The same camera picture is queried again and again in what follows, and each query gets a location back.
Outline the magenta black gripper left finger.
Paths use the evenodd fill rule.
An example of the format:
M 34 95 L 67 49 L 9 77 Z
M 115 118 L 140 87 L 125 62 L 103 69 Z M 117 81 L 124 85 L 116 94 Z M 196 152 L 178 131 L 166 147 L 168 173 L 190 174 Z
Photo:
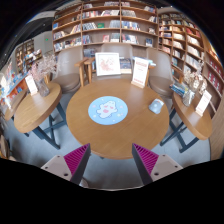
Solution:
M 42 169 L 79 185 L 90 154 L 90 144 L 85 144 L 65 156 L 54 156 L 42 166 Z

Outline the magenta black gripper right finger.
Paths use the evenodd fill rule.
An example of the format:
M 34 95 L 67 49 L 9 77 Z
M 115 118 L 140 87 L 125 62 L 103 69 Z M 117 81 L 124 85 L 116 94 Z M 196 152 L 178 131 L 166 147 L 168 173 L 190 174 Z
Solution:
M 168 155 L 158 155 L 135 143 L 132 144 L 132 155 L 144 185 L 182 169 L 182 166 Z

